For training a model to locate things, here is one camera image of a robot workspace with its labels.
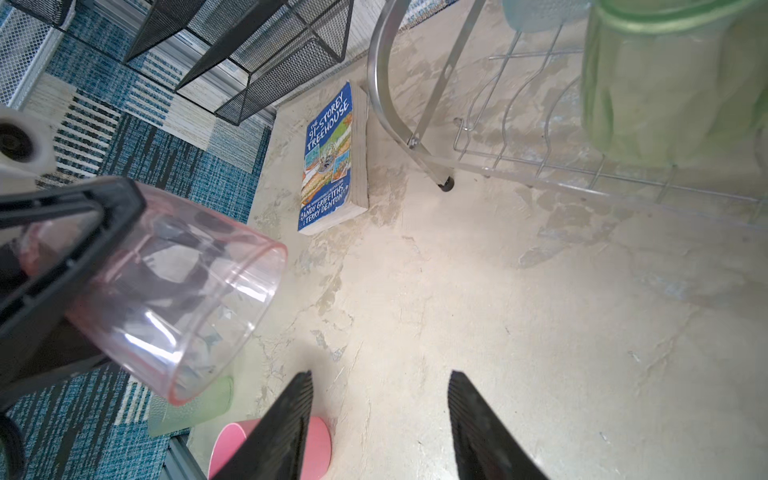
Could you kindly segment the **clear pink cup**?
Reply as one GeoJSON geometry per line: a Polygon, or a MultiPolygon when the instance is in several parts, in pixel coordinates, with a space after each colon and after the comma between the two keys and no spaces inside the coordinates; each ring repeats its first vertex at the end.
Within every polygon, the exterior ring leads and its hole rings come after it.
{"type": "Polygon", "coordinates": [[[280,242],[141,185],[145,210],[84,282],[66,318],[174,405],[200,395],[247,343],[280,284],[280,242]]]}

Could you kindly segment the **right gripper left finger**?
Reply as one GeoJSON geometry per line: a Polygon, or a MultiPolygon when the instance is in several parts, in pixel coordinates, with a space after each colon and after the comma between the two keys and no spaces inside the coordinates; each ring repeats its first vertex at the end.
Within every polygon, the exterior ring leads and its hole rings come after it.
{"type": "Polygon", "coordinates": [[[312,372],[299,372],[214,479],[299,480],[312,403],[312,372]]]}

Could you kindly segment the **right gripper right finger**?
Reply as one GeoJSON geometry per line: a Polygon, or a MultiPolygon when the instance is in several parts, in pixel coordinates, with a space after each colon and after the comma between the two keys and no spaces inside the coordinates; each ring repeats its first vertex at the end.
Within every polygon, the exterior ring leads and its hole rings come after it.
{"type": "Polygon", "coordinates": [[[447,401],[461,479],[547,479],[466,374],[451,372],[447,401]]]}

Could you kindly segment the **pink cup front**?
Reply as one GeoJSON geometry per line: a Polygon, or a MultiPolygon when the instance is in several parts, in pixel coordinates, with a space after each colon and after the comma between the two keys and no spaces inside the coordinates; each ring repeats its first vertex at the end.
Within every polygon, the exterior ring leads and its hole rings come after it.
{"type": "MultiPolygon", "coordinates": [[[[212,479],[233,457],[259,423],[259,419],[233,422],[221,430],[209,461],[209,479],[212,479]]],[[[331,458],[330,431],[320,417],[311,417],[300,479],[321,479],[329,469],[331,458]]]]}

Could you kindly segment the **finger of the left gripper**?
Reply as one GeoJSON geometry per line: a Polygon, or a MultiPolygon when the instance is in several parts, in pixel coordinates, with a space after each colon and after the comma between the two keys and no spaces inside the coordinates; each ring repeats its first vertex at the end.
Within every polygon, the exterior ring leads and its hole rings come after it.
{"type": "Polygon", "coordinates": [[[124,177],[2,196],[2,386],[31,363],[145,209],[138,184],[124,177]]]}

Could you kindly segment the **frosted green cup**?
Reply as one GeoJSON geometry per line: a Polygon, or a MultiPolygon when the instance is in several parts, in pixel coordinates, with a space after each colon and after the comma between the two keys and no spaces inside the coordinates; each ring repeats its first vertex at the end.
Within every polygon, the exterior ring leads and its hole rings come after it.
{"type": "Polygon", "coordinates": [[[159,437],[189,429],[226,413],[232,404],[234,380],[222,376],[200,395],[181,406],[174,406],[153,395],[148,410],[148,434],[159,437]]]}

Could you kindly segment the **teal cup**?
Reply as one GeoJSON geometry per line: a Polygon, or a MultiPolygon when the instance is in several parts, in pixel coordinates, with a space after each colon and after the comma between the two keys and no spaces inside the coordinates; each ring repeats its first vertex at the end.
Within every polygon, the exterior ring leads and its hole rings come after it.
{"type": "Polygon", "coordinates": [[[516,32],[534,33],[553,29],[586,17],[588,0],[502,0],[508,25],[516,32]]]}

